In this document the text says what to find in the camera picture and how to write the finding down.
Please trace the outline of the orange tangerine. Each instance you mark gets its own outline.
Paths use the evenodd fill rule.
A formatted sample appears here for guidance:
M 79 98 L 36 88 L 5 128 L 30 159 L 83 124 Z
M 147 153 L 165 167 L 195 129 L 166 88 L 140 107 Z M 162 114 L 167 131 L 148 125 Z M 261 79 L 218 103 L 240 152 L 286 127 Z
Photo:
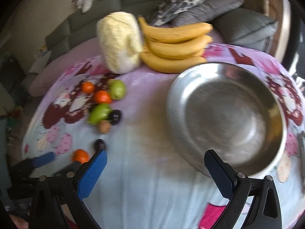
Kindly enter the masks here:
M 73 162 L 78 161 L 81 164 L 84 164 L 84 163 L 88 162 L 89 159 L 90 159 L 89 154 L 83 149 L 77 149 L 72 154 L 72 161 Z
M 93 100 L 97 104 L 102 104 L 102 103 L 111 104 L 112 103 L 110 94 L 104 90 L 99 90 L 99 91 L 95 92 L 95 94 L 93 96 Z
M 91 82 L 83 82 L 82 83 L 82 92 L 90 95 L 93 94 L 95 91 L 95 85 L 92 84 Z

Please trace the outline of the dark cherry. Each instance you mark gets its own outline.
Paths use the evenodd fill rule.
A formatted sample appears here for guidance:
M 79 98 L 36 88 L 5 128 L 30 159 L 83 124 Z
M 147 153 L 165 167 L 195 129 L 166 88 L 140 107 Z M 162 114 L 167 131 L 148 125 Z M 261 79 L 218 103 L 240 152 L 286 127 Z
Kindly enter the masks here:
M 106 144 L 102 139 L 97 139 L 94 142 L 94 150 L 97 152 L 99 150 L 105 150 Z
M 111 125 L 117 125 L 120 123 L 122 119 L 122 112 L 121 110 L 112 110 L 108 116 L 108 121 Z

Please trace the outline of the brown longan fruit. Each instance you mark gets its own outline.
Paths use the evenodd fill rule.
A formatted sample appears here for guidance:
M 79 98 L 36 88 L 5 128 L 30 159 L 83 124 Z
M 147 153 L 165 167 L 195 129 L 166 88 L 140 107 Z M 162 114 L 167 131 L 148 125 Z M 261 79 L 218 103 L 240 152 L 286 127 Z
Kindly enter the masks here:
M 112 125 L 108 120 L 102 120 L 99 123 L 99 130 L 102 134 L 107 134 L 110 132 Z

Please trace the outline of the green fruit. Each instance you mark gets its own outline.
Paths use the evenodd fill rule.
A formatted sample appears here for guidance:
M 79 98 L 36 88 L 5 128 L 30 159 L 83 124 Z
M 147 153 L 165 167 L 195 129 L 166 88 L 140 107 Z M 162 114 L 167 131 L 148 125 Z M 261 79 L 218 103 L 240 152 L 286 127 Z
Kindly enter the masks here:
M 88 121 L 93 125 L 97 125 L 102 120 L 106 120 L 111 111 L 112 108 L 109 104 L 98 104 L 89 113 Z
M 111 79 L 108 82 L 110 97 L 113 100 L 121 100 L 126 95 L 126 86 L 122 80 Z

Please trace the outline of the cartoon print bed sheet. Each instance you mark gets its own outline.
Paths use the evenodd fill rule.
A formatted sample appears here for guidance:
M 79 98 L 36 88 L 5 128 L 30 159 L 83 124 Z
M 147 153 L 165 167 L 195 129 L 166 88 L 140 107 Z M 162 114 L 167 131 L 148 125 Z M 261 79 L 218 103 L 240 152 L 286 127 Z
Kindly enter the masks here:
M 204 56 L 252 72 L 281 104 L 287 138 L 270 175 L 279 194 L 282 225 L 292 228 L 304 212 L 297 140 L 304 130 L 303 95 L 288 71 L 267 53 L 210 44 Z M 101 133 L 87 122 L 89 97 L 82 93 L 81 84 L 101 84 L 107 73 L 103 56 L 82 60 L 66 69 L 43 97 L 22 143 L 26 158 L 56 154 L 40 173 L 51 174 L 68 164 L 76 149 L 93 151 L 92 143 Z M 170 139 L 165 100 L 175 78 L 146 65 L 119 77 L 127 94 L 113 108 L 123 111 L 123 120 L 103 136 L 109 160 L 85 200 L 105 228 L 209 228 L 226 204 L 212 180 L 185 161 Z

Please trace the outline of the stainless steel bowl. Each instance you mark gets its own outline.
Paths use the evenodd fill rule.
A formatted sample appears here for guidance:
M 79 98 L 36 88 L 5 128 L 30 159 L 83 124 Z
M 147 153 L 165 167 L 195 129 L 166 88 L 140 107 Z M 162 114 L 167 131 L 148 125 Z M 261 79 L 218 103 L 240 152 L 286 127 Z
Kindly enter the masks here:
M 174 148 L 203 174 L 210 149 L 254 178 L 268 175 L 284 152 L 287 129 L 278 99 L 237 65 L 210 62 L 179 74 L 168 92 L 166 118 Z

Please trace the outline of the silver metal device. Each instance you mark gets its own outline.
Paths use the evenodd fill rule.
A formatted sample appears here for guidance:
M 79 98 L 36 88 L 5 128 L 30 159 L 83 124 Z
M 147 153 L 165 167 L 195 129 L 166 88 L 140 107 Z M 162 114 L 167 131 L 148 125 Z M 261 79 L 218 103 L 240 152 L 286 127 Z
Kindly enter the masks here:
M 302 183 L 302 191 L 304 192 L 304 182 L 305 182 L 305 151 L 304 151 L 304 131 L 301 131 L 298 136 L 298 145 L 299 145 L 299 154 L 300 154 L 300 162 L 301 162 L 301 183 Z

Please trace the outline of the bottom yellow banana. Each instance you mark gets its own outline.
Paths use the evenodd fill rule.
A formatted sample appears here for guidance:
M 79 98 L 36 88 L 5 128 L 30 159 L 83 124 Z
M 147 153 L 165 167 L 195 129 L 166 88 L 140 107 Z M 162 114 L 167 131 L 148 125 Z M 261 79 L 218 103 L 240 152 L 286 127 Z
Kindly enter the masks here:
M 182 73 L 188 68 L 207 62 L 201 56 L 193 56 L 184 60 L 170 60 L 158 57 L 150 52 L 142 52 L 141 59 L 151 69 L 169 74 Z

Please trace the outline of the yellow banana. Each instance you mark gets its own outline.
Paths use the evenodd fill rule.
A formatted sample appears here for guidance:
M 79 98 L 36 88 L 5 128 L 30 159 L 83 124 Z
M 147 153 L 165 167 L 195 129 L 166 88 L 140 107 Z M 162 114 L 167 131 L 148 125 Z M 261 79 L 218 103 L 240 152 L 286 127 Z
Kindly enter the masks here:
M 213 42 L 213 38 L 209 35 L 202 35 L 197 38 L 179 43 L 166 44 L 146 40 L 144 47 L 146 51 L 150 51 L 154 55 L 170 60 L 184 60 L 192 56 L 201 56 L 209 43 Z
M 166 44 L 177 44 L 209 33 L 213 26 L 208 23 L 196 23 L 179 27 L 154 27 L 147 24 L 143 17 L 138 22 L 145 38 Z
M 182 73 L 188 68 L 207 62 L 201 56 L 193 56 L 184 60 L 170 60 L 158 57 L 150 52 L 142 52 L 141 59 L 151 69 L 169 74 Z

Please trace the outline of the middle yellow banana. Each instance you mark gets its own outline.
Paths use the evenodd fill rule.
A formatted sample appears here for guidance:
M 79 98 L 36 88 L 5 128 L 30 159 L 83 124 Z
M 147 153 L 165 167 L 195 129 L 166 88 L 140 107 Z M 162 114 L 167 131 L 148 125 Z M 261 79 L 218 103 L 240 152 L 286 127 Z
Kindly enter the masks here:
M 146 40 L 144 47 L 146 51 L 150 51 L 154 55 L 170 60 L 184 60 L 192 56 L 201 56 L 209 43 L 213 42 L 213 38 L 209 35 L 202 35 L 197 38 L 179 43 L 166 44 Z

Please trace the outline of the top yellow banana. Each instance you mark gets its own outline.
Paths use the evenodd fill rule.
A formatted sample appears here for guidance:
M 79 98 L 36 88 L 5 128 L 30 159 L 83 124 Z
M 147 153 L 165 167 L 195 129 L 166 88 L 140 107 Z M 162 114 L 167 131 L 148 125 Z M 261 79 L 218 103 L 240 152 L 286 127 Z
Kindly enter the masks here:
M 213 26 L 208 23 L 196 23 L 179 27 L 154 27 L 147 24 L 143 17 L 138 22 L 145 38 L 166 44 L 177 44 L 209 33 Z

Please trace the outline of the dark grey leather cushion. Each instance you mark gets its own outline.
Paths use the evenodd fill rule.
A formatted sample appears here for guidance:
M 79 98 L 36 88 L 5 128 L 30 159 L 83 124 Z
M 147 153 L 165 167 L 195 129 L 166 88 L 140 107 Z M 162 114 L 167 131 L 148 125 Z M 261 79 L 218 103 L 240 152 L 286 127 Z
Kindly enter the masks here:
M 278 21 L 258 12 L 238 8 L 213 21 L 226 44 L 269 53 Z

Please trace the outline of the light grey pillow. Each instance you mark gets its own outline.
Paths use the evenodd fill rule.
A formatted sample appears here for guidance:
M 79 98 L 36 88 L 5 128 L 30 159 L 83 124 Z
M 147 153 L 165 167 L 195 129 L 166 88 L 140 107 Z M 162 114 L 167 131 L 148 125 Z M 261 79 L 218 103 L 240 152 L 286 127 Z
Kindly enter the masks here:
M 181 12 L 170 24 L 174 27 L 211 22 L 243 5 L 244 0 L 206 0 L 200 5 Z

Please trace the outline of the green sofa backrest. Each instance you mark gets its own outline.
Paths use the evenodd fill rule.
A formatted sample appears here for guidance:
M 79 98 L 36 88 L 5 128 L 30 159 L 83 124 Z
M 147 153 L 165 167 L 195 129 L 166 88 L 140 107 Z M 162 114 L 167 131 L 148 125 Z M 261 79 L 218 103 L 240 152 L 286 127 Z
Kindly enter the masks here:
M 77 45 L 96 37 L 97 21 L 106 15 L 124 11 L 135 17 L 149 17 L 158 8 L 162 0 L 95 0 L 91 9 L 82 13 L 76 11 L 70 14 L 51 34 L 46 36 L 48 50 L 65 54 Z

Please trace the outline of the black white patterned pillow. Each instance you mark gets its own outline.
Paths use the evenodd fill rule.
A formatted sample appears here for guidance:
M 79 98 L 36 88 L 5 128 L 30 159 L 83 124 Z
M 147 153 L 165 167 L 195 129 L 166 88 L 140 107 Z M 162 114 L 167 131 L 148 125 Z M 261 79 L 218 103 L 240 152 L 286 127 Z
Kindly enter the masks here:
M 147 18 L 151 26 L 162 26 L 173 20 L 178 14 L 200 5 L 206 0 L 162 0 L 158 9 Z

